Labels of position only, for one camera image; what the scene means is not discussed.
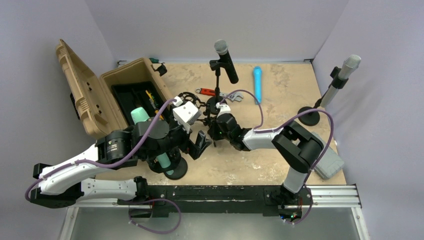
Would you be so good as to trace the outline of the black round-base mic stand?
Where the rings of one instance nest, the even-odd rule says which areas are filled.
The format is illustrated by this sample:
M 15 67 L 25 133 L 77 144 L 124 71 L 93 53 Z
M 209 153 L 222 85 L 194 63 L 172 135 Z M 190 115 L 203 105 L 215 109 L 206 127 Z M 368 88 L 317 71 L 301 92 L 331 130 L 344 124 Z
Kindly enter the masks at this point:
M 212 115 L 217 115 L 219 113 L 219 110 L 217 109 L 216 104 L 223 100 L 223 97 L 220 96 L 220 87 L 219 87 L 221 68 L 224 68 L 226 70 L 228 67 L 228 64 L 221 62 L 220 60 L 210 60 L 209 66 L 211 70 L 215 72 L 216 85 L 214 88 L 214 96 L 210 97 L 206 103 L 209 104 L 210 113 Z

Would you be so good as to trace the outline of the black tripod shock-mount stand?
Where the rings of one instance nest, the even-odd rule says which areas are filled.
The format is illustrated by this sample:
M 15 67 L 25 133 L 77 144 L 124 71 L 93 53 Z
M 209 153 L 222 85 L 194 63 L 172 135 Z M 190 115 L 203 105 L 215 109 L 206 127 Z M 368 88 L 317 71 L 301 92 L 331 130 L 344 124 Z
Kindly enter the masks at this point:
M 201 122 L 204 126 L 207 126 L 209 130 L 212 129 L 217 117 L 211 116 L 212 112 L 209 103 L 202 101 L 196 94 L 188 91 L 181 92 L 177 96 L 180 97 L 184 103 L 191 102 L 194 104 L 194 106 L 200 110 L 200 116 L 204 116 L 204 118 L 198 117 L 196 121 Z

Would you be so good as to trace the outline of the blue microphone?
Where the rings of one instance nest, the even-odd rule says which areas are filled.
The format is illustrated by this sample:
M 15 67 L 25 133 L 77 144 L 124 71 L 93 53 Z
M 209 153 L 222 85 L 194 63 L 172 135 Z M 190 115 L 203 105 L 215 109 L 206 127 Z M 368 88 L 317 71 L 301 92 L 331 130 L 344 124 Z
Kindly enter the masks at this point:
M 262 102 L 262 69 L 260 66 L 254 67 L 253 80 L 254 80 L 254 95 L 256 97 L 255 103 L 258 105 Z

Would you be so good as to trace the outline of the black handheld microphone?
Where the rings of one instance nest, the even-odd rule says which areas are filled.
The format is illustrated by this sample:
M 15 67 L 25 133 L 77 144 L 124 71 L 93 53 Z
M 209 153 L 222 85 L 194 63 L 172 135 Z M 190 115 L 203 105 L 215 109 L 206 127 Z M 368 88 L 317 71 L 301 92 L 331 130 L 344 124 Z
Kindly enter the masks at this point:
M 229 46 L 223 39 L 219 39 L 214 43 L 214 50 L 219 55 L 219 62 L 224 64 L 224 69 L 228 75 L 228 79 L 232 84 L 237 84 L 239 77 L 229 53 Z

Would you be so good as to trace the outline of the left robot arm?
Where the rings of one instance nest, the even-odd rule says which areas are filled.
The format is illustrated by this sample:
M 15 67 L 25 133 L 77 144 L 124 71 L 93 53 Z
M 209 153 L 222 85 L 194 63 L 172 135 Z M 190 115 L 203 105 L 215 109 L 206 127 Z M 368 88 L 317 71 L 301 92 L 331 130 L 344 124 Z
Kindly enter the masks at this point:
M 98 180 L 96 175 L 134 167 L 147 162 L 155 173 L 181 179 L 188 170 L 182 154 L 198 159 L 211 141 L 199 131 L 195 141 L 191 129 L 150 118 L 98 139 L 79 155 L 57 165 L 38 163 L 33 168 L 35 182 L 25 191 L 25 199 L 50 209 L 65 208 L 89 199 L 115 198 L 138 205 L 149 199 L 147 180 Z

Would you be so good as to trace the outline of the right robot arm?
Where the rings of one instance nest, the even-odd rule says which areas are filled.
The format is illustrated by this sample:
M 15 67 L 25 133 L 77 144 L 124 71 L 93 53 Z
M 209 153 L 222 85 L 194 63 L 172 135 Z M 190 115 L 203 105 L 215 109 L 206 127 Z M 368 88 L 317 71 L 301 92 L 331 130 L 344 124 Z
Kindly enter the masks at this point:
M 238 151 L 276 149 L 289 165 L 280 191 L 288 204 L 300 198 L 312 168 L 329 147 L 295 120 L 281 128 L 255 131 L 242 128 L 231 113 L 223 113 L 212 121 L 208 133 L 215 141 L 227 140 Z

